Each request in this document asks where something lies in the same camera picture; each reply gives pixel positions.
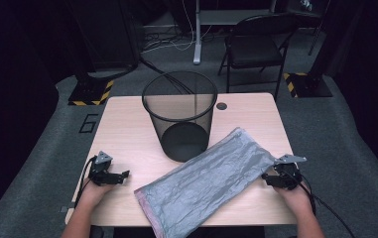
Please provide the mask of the black yellow striped base plate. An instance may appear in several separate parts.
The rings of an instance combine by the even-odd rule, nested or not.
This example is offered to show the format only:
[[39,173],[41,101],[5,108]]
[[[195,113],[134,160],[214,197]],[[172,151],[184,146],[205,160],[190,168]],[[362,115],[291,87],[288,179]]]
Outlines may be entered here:
[[102,105],[108,98],[114,81],[79,82],[72,91],[68,104],[74,106]]
[[284,73],[284,80],[292,97],[331,97],[332,93],[321,77],[313,78],[306,73]]

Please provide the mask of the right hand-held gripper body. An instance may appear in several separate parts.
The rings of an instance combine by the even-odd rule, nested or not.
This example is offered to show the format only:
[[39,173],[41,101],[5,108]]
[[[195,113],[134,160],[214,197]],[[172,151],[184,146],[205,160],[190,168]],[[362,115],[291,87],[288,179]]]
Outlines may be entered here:
[[303,176],[298,167],[298,163],[303,163],[305,157],[284,155],[275,161],[274,170],[277,172],[277,181],[275,187],[287,188],[292,190],[302,181]]

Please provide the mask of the black folding chair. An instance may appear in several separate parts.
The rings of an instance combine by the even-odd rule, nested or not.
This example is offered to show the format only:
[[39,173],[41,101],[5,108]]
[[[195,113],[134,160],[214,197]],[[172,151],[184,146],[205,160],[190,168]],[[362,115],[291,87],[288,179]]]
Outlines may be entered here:
[[233,69],[277,66],[278,76],[271,81],[276,84],[274,99],[277,99],[285,67],[286,56],[292,36],[300,26],[293,14],[252,16],[238,22],[224,39],[225,53],[217,74],[226,69],[226,92],[234,86],[230,79]]

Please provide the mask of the person's left hand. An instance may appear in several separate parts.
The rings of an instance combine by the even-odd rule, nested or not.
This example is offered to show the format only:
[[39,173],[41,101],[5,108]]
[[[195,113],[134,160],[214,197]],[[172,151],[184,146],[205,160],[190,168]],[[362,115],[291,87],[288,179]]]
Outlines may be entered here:
[[97,185],[92,180],[86,179],[77,204],[94,207],[101,201],[102,197],[114,187],[114,184]]

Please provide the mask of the black mesh wastebasket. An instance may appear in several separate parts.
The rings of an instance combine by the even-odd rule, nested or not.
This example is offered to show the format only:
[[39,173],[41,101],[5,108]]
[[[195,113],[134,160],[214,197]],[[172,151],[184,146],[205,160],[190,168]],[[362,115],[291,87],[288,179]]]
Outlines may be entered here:
[[216,100],[214,82],[193,71],[166,72],[145,86],[142,104],[171,160],[184,163],[207,149]]

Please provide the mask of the black cabinet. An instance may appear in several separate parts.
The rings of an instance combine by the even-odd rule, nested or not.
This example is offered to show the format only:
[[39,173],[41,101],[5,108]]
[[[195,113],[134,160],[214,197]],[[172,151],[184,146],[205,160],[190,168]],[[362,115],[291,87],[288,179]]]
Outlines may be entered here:
[[90,0],[89,48],[96,68],[136,68],[139,49],[127,0]]

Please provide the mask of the black stand post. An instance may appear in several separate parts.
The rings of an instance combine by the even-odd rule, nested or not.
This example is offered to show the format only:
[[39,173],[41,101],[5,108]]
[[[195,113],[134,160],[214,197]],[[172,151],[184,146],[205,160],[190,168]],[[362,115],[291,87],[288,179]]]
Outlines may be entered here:
[[331,32],[331,22],[330,22],[330,7],[331,0],[327,0],[327,3],[322,14],[321,22],[318,27],[317,32],[320,33],[321,27],[325,26],[325,39],[320,47],[318,55],[315,58],[315,62],[309,71],[309,78],[306,80],[307,86],[311,89],[318,87],[322,74],[325,69],[325,64],[328,62],[331,55],[331,42],[332,42],[332,32]]
[[79,84],[89,85],[90,76],[88,75],[86,69],[87,57],[83,36],[79,24],[74,16],[71,0],[64,0],[64,2],[70,14],[68,23],[70,27],[69,52],[70,57],[73,60],[73,72]]

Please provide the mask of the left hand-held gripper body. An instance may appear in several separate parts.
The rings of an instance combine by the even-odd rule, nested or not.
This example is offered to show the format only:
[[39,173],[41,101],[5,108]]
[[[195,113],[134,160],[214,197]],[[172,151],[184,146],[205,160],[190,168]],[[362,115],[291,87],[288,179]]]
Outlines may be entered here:
[[116,174],[111,174],[108,171],[112,160],[112,157],[102,151],[91,159],[89,178],[95,184],[117,184]]

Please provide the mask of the white desk frame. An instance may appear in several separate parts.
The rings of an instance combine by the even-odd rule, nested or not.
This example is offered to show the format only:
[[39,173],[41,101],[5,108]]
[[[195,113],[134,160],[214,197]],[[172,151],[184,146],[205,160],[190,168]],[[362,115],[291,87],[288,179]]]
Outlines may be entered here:
[[202,10],[200,0],[195,0],[195,45],[193,52],[193,64],[199,65],[201,59],[201,27],[232,26],[243,19],[255,15],[269,15],[275,12],[277,0],[271,0],[267,9],[242,9],[242,10]]

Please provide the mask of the person's right hand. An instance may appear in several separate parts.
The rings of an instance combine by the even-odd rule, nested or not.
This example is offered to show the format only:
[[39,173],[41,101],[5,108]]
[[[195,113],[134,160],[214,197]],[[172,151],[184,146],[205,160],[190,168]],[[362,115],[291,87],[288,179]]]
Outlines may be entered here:
[[304,215],[306,213],[313,213],[313,207],[310,202],[309,190],[306,187],[298,185],[292,190],[286,188],[275,187],[277,192],[286,202],[288,207],[295,215]]

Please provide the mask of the grey plastic bin bag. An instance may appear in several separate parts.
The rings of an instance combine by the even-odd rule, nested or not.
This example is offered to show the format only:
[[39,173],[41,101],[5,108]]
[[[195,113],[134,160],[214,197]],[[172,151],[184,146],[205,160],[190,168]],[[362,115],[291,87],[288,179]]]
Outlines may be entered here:
[[270,152],[237,127],[202,154],[134,194],[156,238],[187,238],[274,162]]

